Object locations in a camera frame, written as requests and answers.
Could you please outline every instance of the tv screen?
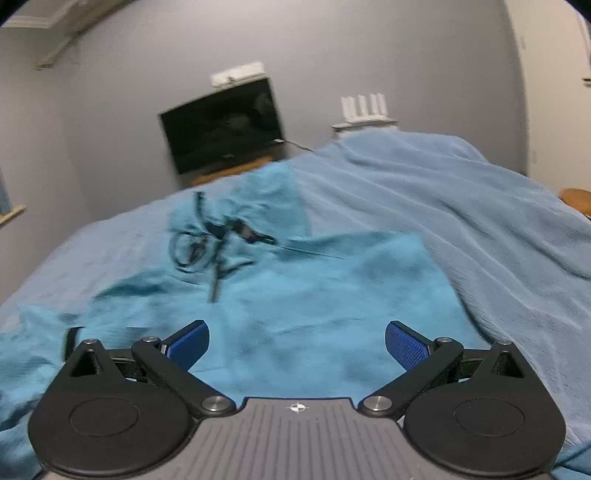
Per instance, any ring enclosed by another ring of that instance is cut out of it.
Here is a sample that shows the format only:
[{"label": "tv screen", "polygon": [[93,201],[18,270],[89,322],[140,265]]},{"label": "tv screen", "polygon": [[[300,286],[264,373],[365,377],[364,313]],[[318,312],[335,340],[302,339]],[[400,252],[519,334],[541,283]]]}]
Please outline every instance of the tv screen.
[{"label": "tv screen", "polygon": [[240,163],[283,139],[266,78],[185,103],[160,118],[179,174]]}]

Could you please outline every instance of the gray wall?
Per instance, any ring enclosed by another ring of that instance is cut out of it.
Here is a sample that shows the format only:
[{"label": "gray wall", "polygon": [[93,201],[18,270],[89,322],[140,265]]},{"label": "gray wall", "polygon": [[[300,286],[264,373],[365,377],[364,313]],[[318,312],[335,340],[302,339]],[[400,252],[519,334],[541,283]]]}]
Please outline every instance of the gray wall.
[{"label": "gray wall", "polygon": [[0,226],[0,303],[47,254],[91,220],[67,150],[54,71],[35,72],[45,32],[0,30],[0,169],[12,204],[27,211]]},{"label": "gray wall", "polygon": [[209,74],[254,60],[298,142],[330,139],[340,96],[382,92],[404,130],[460,135],[492,162],[525,168],[521,77],[501,0],[138,0],[60,67],[93,213],[175,190],[157,114],[210,92]]}]

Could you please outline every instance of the bed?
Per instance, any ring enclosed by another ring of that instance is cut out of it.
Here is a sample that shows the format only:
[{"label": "bed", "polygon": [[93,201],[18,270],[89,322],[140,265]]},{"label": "bed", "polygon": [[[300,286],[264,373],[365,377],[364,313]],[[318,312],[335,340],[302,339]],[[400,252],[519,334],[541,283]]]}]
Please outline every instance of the bed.
[{"label": "bed", "polygon": [[[421,236],[474,332],[484,342],[514,341],[560,406],[568,448],[554,473],[591,473],[591,222],[456,137],[366,131],[288,163],[312,235]],[[239,181],[227,177],[199,189],[215,199]],[[0,307],[0,332],[22,328],[23,305],[34,306],[33,316],[37,307],[76,313],[113,283],[156,265],[170,213],[192,195],[184,190],[82,228]],[[0,364],[0,377],[15,375]],[[0,411],[4,458],[11,432],[22,436],[29,410],[16,418]],[[23,478],[19,466],[3,462],[2,478]]]}]

